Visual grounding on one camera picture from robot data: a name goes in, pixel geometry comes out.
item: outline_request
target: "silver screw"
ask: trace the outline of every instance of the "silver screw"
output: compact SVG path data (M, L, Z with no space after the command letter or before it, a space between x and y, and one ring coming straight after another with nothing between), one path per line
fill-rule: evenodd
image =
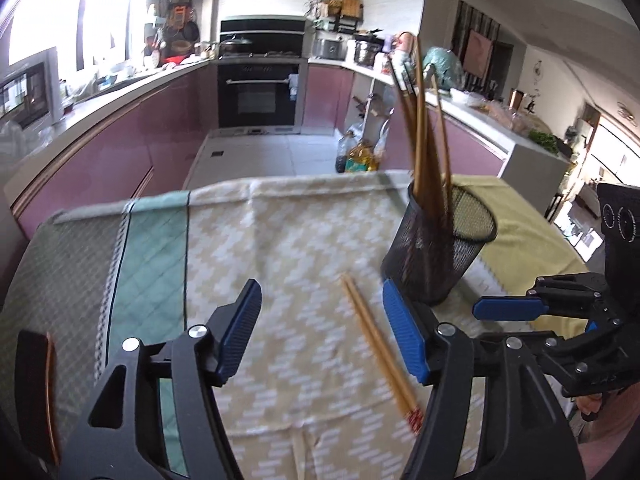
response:
M507 347L511 348L511 350L520 350L522 348L522 341L517 337L508 337Z
M449 323L442 323L438 327L438 334L440 335L451 337L455 333L456 333L456 327L454 327L453 325L450 325Z
M133 352L140 346L140 341L137 337L129 337L122 342L122 349L125 352Z
M189 329L189 337L197 339L207 333L207 327L204 325L194 325Z

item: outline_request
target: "sink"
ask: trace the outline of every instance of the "sink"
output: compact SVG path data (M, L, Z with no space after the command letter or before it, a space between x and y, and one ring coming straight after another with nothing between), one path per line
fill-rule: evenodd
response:
M133 85L133 83L137 83L138 81L146 79L147 77L149 77L151 75L153 75L153 73L143 73L143 74L138 74L138 75L129 77L129 78L125 79L124 81L117 81L114 84L108 86L107 88L103 88L99 92L96 92L95 94L93 94L93 95L91 95L89 97L85 97L81 101L78 101L76 104L84 103L85 101L88 101L89 99L93 99L94 97L98 97L100 95L110 94L111 92L115 92L116 90L121 90L123 88L126 88L129 85Z

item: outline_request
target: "pink cabinet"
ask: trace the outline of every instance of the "pink cabinet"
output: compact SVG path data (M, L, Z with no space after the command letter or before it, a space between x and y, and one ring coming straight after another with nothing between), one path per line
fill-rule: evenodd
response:
M146 145L154 167L147 188L153 194L182 189L206 136L200 126L196 72L177 79L142 105Z
M437 124L434 110L429 110L429 116L431 124ZM446 114L445 124L447 139L449 140L452 173L492 176L500 174L502 165L507 158L506 154L498 156L473 134L449 119ZM440 135L440 131L436 130L436 138L440 139ZM442 160L442 146L438 146L438 152L441 155L440 160ZM404 126L404 118L398 108L389 123L385 158L382 161L381 168L383 170L408 170L414 165L412 157L409 139Z
M141 108L107 126L65 163L18 218L27 238L61 209L131 198L151 168Z
M56 211L178 190L204 140L197 72L180 76L115 120L73 155L24 209L28 238Z
M353 72L340 67L310 65L302 125L311 128L344 127Z

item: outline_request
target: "oven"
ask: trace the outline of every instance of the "oven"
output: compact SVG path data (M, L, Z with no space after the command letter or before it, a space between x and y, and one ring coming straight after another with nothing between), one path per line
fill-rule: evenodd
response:
M277 133L293 127L298 97L298 63L242 62L218 66L220 129Z

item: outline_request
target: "green vegetables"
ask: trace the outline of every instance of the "green vegetables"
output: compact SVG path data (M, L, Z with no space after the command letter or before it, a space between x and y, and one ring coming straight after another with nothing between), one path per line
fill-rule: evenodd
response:
M533 140L533 142L547 150L549 153L553 153L554 155L558 154L558 145L556 144L556 136L554 134L540 132L539 130L531 130L529 132L529 139Z

